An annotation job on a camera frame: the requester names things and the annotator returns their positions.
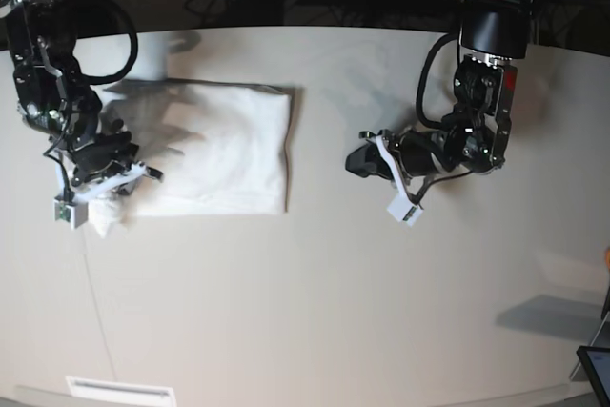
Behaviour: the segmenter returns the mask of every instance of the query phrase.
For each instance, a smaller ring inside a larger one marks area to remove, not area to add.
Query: white vent
[[[67,376],[66,381],[73,397],[142,407],[176,407],[173,388],[88,380],[74,376]]]

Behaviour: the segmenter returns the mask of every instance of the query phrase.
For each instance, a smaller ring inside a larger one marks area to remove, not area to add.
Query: white fabric
[[[125,217],[286,212],[289,95],[176,82],[125,82],[100,95],[132,131],[139,157],[165,174],[128,198],[92,203],[100,235]]]

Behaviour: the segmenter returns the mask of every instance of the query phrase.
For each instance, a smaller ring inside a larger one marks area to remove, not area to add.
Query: white cloth
[[[105,236],[125,216],[283,214],[291,97],[269,87],[124,81],[100,93],[138,158],[163,174],[132,196],[104,196],[90,222]]]

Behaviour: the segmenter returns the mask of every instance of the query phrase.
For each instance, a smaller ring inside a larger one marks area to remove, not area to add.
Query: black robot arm
[[[131,41],[125,67],[114,75],[88,76],[73,56],[77,31],[74,8],[85,3],[107,10],[122,21]],[[62,176],[55,199],[57,219],[75,228],[87,220],[87,204],[105,192],[125,192],[140,176],[160,178],[159,171],[135,160],[138,146],[118,119],[102,122],[102,103],[91,85],[110,84],[132,68],[137,34],[129,16],[112,0],[2,0],[18,108],[26,124],[49,137],[44,155]],[[64,165],[73,165],[71,179]]]
[[[346,169],[396,183],[398,197],[388,208],[395,219],[414,224],[423,196],[438,181],[490,173],[504,164],[517,82],[511,62],[525,57],[532,1],[462,0],[460,33],[438,39],[419,78],[416,114],[427,130],[360,134],[367,144],[348,156]],[[466,52],[453,79],[456,103],[450,113],[432,120],[424,109],[428,73],[440,49],[457,40]],[[423,185],[410,192],[415,177],[424,177]]]

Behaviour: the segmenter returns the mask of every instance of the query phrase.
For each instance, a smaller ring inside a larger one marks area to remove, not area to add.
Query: white table surface
[[[506,166],[433,189],[409,229],[385,211],[388,183],[343,165],[359,131],[412,116],[435,40],[173,34],[169,76],[297,89],[289,211],[143,219],[107,240],[51,221],[45,138],[20,123],[0,55],[0,394],[88,376],[173,386],[181,406],[433,406],[566,382],[607,286],[610,60],[531,47]],[[77,57],[115,71],[126,43],[83,41]],[[451,47],[433,67],[431,115],[450,108],[455,59]],[[570,338],[529,329],[563,315],[590,321]]]

